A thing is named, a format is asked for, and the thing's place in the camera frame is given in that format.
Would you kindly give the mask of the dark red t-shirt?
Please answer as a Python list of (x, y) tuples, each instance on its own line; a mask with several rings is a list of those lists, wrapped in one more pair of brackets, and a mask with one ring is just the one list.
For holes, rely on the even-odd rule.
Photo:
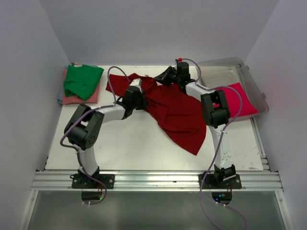
[(176, 84), (158, 85), (152, 77), (136, 73), (127, 78), (111, 74), (111, 86), (117, 96), (123, 96), (129, 86), (128, 79), (140, 78), (148, 107), (145, 109), (159, 127), (184, 150), (197, 155), (206, 137), (206, 124), (202, 118), (201, 103), (184, 94)]

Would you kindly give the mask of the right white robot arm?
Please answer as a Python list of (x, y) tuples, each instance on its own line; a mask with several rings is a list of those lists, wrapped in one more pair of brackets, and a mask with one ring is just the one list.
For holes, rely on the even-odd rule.
[(227, 188), (236, 181), (236, 168), (226, 133), (226, 128), (232, 122), (230, 109), (223, 90), (210, 89), (198, 83), (201, 69), (198, 65), (195, 66), (198, 72), (197, 79), (191, 78), (189, 64), (185, 59), (177, 60), (175, 67), (169, 66), (154, 79), (166, 86), (176, 84), (183, 93), (200, 101), (202, 117), (210, 129), (215, 150), (213, 161), (209, 166), (209, 169), (214, 168), (214, 172), (210, 173), (210, 170), (207, 170), (199, 175), (200, 189)]

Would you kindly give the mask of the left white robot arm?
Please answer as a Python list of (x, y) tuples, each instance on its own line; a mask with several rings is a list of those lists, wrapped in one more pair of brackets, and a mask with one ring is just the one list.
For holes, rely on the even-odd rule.
[(94, 155), (94, 144), (102, 124), (124, 120), (132, 115), (134, 110), (142, 110), (147, 106), (148, 102), (141, 86), (131, 84), (113, 105), (91, 108), (81, 104), (77, 107), (60, 140), (61, 146), (76, 150), (79, 169), (76, 174), (71, 175), (73, 187), (95, 188), (105, 185)]

